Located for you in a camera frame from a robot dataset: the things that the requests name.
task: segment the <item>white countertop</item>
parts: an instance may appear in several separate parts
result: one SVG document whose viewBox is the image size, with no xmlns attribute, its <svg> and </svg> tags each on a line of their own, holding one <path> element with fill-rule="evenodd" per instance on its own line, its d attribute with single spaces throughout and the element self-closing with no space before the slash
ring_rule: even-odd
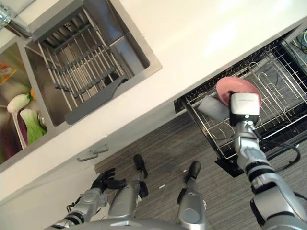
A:
<svg viewBox="0 0 307 230">
<path fill-rule="evenodd" d="M 30 17 L 24 20 L 30 23 L 56 1 L 37 0 L 36 6 L 22 12 Z M 222 68 L 295 28 L 304 18 L 307 23 L 306 0 L 120 2 L 163 68 L 2 172 L 0 200 L 101 138 L 175 100 Z M 0 32 L 1 47 L 13 36 L 8 32 L 2 36 L 4 32 Z M 21 173 L 25 165 L 31 167 Z"/>
</svg>

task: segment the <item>pink plate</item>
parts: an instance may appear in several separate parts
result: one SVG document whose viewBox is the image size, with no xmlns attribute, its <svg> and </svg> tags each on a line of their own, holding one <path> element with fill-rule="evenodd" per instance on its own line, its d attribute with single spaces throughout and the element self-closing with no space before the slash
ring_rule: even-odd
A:
<svg viewBox="0 0 307 230">
<path fill-rule="evenodd" d="M 259 90 L 247 80 L 236 77 L 224 77 L 218 80 L 216 92 L 219 99 L 225 104 L 229 104 L 231 92 L 254 92 L 258 94 L 261 104 L 261 94 Z"/>
</svg>

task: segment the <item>floor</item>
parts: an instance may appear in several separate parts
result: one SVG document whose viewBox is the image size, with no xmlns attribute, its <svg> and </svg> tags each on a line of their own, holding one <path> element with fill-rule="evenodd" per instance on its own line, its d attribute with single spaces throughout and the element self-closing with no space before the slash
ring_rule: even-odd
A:
<svg viewBox="0 0 307 230">
<path fill-rule="evenodd" d="M 290 187 L 307 195 L 307 141 L 300 144 L 302 159 L 280 173 Z M 135 172 L 133 156 L 141 154 L 148 170 L 146 184 L 149 196 L 137 208 L 137 218 L 162 219 L 175 222 L 180 190 L 184 187 L 184 170 L 197 160 L 201 172 L 197 178 L 199 191 L 207 203 L 208 230 L 260 230 L 249 207 L 253 197 L 245 175 L 232 178 L 214 161 L 216 155 L 185 113 L 142 137 L 95 166 L 97 172 L 116 167 L 117 179 L 127 178 Z M 271 161 L 281 166 L 293 158 L 291 152 Z M 307 202 L 301 200 L 305 210 Z"/>
</svg>

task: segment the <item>dish drying rack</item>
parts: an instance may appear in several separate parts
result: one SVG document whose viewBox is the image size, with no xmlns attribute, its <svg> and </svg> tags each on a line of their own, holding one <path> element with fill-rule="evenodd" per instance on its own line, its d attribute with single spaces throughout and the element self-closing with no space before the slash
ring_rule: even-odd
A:
<svg viewBox="0 0 307 230">
<path fill-rule="evenodd" d="M 68 124 L 110 100 L 133 76 L 85 8 L 37 43 L 53 85 L 70 110 L 65 115 Z"/>
<path fill-rule="evenodd" d="M 307 64 L 299 49 L 279 40 L 238 62 L 208 82 L 181 97 L 177 111 L 186 109 L 209 141 L 220 165 L 232 176 L 243 171 L 236 164 L 229 118 L 218 122 L 197 109 L 206 95 L 216 96 L 217 81 L 226 76 L 243 78 L 255 85 L 262 96 L 257 131 L 264 139 L 297 144 L 306 138 L 307 129 Z M 260 142 L 268 159 L 281 153 Z"/>
</svg>

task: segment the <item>metal grate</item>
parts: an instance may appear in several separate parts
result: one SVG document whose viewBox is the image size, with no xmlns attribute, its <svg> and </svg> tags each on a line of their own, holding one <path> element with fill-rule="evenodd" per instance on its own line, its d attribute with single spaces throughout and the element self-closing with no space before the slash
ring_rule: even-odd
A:
<svg viewBox="0 0 307 230">
<path fill-rule="evenodd" d="M 85 9 L 38 45 L 54 87 L 62 92 L 70 110 L 115 79 L 130 77 Z"/>
<path fill-rule="evenodd" d="M 243 78 L 255 85 L 261 95 L 257 130 L 266 138 L 274 138 L 282 130 L 307 117 L 307 64 L 291 45 L 279 43 L 256 52 L 208 83 L 187 93 L 181 102 L 216 150 L 218 156 L 236 156 L 231 136 L 235 133 L 229 118 L 222 122 L 198 111 L 206 95 L 217 96 L 215 84 L 225 76 Z"/>
</svg>

